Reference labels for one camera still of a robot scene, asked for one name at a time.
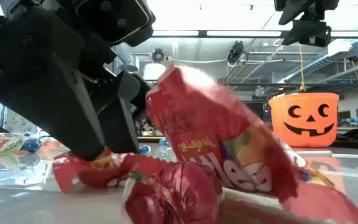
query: wall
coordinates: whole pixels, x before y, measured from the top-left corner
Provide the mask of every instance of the wall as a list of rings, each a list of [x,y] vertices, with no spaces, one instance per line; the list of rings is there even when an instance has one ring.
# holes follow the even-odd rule
[[[338,102],[338,112],[350,111],[351,118],[355,118],[358,109],[358,89],[345,93],[344,96],[345,99]]]

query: ceiling duct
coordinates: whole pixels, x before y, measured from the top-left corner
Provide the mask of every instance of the ceiling duct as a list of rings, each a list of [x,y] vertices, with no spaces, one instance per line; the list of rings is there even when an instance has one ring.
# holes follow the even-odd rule
[[[353,57],[358,54],[358,39],[356,40],[335,40],[328,45],[328,50],[315,56],[303,65],[304,75],[307,73],[318,71],[338,60]],[[301,75],[301,66],[294,68],[288,75],[282,78],[278,83],[291,83]],[[261,96],[269,95],[274,90],[273,87],[263,88]]]

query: orange pumpkin bucket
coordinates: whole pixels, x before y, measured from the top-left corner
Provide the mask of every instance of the orange pumpkin bucket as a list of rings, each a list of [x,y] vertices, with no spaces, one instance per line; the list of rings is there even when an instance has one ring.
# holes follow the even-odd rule
[[[269,100],[274,133],[293,147],[328,147],[336,138],[334,93],[301,93]]]

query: ceiling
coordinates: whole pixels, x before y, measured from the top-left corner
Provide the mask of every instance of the ceiling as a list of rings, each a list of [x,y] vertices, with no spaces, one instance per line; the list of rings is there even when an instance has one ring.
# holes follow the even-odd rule
[[[148,3],[157,17],[154,24],[155,30],[290,30],[292,24],[280,26],[278,20],[281,12],[276,12],[273,0],[226,0],[205,3],[204,0],[184,1],[159,1],[148,0]],[[335,11],[326,11],[326,20],[333,30],[358,30],[358,1],[340,0],[340,5]],[[229,49],[235,41],[240,40],[244,44],[248,55],[248,62],[252,64],[239,64],[235,68],[228,67],[225,59]],[[228,39],[228,38],[158,38],[153,37],[137,47],[126,49],[139,57],[140,72],[142,67],[150,63],[150,53],[153,49],[163,49],[164,53],[173,60],[165,64],[175,62],[180,65],[188,65],[206,71],[215,79],[229,77],[232,83],[255,83],[254,86],[231,87],[234,91],[246,91],[254,94],[258,86],[272,82],[272,73],[288,73],[291,69],[301,65],[300,46],[293,44],[281,49],[278,54],[268,60],[272,52],[275,52],[282,39]],[[304,63],[324,48],[302,46]],[[318,70],[316,73],[324,77],[334,75],[344,70],[343,60]],[[325,86],[315,88],[316,91],[346,91],[356,88],[354,74],[341,77],[341,80],[354,82],[354,86]]]

